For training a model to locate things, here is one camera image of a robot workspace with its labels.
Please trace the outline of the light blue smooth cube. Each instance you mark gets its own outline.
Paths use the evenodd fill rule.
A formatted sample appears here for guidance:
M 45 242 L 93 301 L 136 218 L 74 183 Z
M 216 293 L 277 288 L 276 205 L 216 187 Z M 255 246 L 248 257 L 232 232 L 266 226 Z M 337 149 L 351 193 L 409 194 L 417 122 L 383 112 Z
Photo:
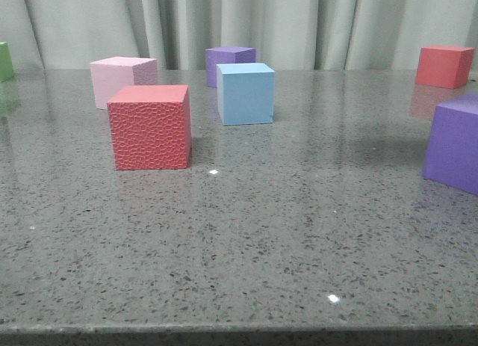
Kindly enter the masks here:
M 273 122 L 276 72 L 264 63 L 218 64 L 217 107 L 224 126 Z

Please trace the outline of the red textured foam cube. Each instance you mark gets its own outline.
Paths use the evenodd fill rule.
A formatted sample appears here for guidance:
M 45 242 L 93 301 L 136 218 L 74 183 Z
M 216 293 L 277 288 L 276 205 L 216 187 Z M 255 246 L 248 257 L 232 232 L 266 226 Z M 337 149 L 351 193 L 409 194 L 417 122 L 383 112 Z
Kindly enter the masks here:
M 186 84 L 129 85 L 108 101 L 116 169 L 189 165 L 192 136 Z

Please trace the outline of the purple foam cube rear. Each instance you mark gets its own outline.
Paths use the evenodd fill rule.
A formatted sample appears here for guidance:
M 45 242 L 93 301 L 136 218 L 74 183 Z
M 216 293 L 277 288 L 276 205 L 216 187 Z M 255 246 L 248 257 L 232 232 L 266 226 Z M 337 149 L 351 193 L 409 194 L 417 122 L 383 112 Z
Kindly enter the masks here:
M 256 49 L 241 46 L 220 46 L 205 50 L 206 79 L 208 87 L 217 86 L 218 64 L 256 62 Z

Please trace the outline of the purple foam cube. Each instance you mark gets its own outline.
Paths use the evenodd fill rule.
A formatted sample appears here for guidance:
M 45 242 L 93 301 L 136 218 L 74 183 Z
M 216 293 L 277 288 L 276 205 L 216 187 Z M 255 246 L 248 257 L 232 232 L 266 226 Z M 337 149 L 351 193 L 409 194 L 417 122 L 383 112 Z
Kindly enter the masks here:
M 437 105 L 423 176 L 477 194 L 477 94 Z
M 218 64 L 256 62 L 256 49 L 241 46 L 220 46 L 205 50 L 206 79 L 208 87 L 217 86 Z

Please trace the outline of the pink foam cube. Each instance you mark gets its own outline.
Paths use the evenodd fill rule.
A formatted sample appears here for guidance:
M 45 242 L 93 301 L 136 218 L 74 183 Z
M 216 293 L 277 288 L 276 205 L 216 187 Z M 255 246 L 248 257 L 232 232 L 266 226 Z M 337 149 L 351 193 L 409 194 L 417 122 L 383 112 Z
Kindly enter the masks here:
M 155 58 L 116 56 L 90 63 L 96 107 L 105 110 L 107 101 L 126 85 L 158 83 Z

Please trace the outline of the purple foam cube front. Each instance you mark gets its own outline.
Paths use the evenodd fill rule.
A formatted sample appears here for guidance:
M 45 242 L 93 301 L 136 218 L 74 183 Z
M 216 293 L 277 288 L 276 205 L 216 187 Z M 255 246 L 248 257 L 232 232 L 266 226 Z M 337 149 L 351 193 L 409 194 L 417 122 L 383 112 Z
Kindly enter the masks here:
M 437 105 L 423 176 L 477 194 L 477 94 Z

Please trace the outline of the red foam cube rear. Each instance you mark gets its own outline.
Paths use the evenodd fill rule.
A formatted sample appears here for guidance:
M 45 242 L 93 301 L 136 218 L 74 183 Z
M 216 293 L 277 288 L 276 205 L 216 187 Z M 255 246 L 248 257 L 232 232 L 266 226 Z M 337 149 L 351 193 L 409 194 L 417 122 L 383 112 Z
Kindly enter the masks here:
M 474 47 L 432 45 L 420 50 L 415 84 L 456 89 L 468 82 Z

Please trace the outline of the grey pleated curtain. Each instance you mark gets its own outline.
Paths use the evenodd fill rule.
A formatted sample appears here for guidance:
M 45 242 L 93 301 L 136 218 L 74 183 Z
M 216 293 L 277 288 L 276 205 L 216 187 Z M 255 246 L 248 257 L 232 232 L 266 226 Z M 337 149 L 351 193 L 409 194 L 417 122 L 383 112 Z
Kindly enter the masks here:
M 414 69 L 424 46 L 477 46 L 477 0 L 1 0 L 1 39 L 17 69 L 202 69 L 215 46 L 275 69 Z

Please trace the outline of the green foam cube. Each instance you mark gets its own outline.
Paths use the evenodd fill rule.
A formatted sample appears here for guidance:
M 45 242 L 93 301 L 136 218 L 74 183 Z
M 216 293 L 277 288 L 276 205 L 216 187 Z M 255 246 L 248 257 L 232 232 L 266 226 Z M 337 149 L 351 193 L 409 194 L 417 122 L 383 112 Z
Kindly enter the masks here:
M 13 64 L 7 42 L 0 42 L 0 82 L 14 76 Z

